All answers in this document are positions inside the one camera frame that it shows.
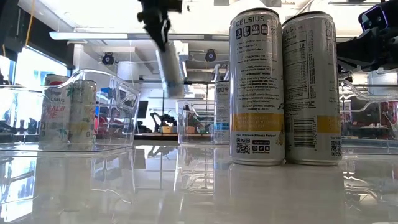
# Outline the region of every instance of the yellow label stripe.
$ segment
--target yellow label stripe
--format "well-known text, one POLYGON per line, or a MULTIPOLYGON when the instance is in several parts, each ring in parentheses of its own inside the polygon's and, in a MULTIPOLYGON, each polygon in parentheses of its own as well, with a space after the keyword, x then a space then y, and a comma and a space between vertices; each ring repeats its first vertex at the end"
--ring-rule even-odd
POLYGON ((283 114, 246 113, 232 117, 232 131, 282 131, 283 126, 283 114))
POLYGON ((318 116, 318 133, 339 134, 340 132, 339 116, 318 116))

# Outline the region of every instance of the energy drink can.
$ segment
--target energy drink can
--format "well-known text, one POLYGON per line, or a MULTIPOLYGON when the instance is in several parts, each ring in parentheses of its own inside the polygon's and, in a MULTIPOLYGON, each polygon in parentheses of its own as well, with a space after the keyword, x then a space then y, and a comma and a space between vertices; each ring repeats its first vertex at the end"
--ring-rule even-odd
POLYGON ((341 159, 336 32, 331 16, 306 12, 282 26, 287 160, 333 166, 341 159))
POLYGON ((282 37, 278 14, 255 8, 229 29, 231 156, 272 166, 285 158, 282 37))
POLYGON ((96 82, 77 80, 73 83, 70 113, 69 140, 72 144, 82 143, 91 147, 94 141, 94 119, 96 82))
POLYGON ((229 144, 229 81, 216 82, 214 133, 215 144, 229 144))
POLYGON ((39 148, 41 149, 56 149, 62 147, 62 143, 68 143, 72 86, 55 87, 65 83, 68 79, 68 77, 53 74, 48 74, 45 77, 45 85, 54 87, 44 90, 39 132, 39 148))

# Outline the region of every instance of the monitor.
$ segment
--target monitor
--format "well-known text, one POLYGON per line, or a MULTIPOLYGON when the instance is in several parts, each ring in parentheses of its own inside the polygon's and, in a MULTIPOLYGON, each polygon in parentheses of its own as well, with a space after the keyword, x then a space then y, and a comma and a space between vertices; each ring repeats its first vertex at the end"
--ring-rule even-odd
POLYGON ((145 118, 147 116, 148 101, 140 101, 138 104, 137 118, 145 118))

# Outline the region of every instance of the qr code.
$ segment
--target qr code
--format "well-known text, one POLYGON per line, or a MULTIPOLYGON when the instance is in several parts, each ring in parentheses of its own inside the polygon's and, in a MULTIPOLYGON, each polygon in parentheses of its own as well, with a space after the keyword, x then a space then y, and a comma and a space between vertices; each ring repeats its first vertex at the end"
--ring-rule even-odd
POLYGON ((250 154, 250 139, 236 139, 236 153, 250 154))
POLYGON ((330 141, 331 156, 341 156, 341 141, 330 141))
POLYGON ((216 133, 216 139, 223 139, 224 133, 216 133))

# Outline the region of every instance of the can lid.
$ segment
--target can lid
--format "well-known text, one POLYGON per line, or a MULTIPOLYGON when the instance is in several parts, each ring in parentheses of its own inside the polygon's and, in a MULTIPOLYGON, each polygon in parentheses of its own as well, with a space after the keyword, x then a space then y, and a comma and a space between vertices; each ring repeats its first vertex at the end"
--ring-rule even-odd
POLYGON ((94 80, 84 80, 84 81, 95 83, 95 85, 97 84, 97 82, 94 80))
POLYGON ((231 23, 230 23, 230 24, 232 24, 232 21, 234 21, 234 19, 237 18, 238 16, 240 16, 241 14, 244 14, 244 13, 247 13, 247 12, 251 12, 251 11, 268 11, 268 12, 272 12, 272 13, 274 13, 274 14, 278 17, 278 19, 279 19, 279 14, 278 14, 278 12, 276 12, 275 10, 272 10, 272 9, 269 9, 269 8, 257 7, 257 8, 248 9, 248 10, 245 10, 245 11, 242 11, 242 12, 238 13, 238 15, 236 15, 236 16, 231 20, 231 23))
POLYGON ((299 18, 299 17, 302 17, 302 16, 307 16, 307 15, 310 15, 310 14, 323 14, 323 15, 330 16, 329 14, 327 14, 327 13, 325 13, 325 12, 323 12, 323 11, 304 12, 304 13, 300 13, 299 15, 295 15, 295 16, 293 16, 293 17, 287 19, 287 20, 282 24, 282 26, 284 26, 284 25, 285 25, 286 23, 288 23, 289 21, 292 21, 293 19, 296 19, 296 18, 299 18))

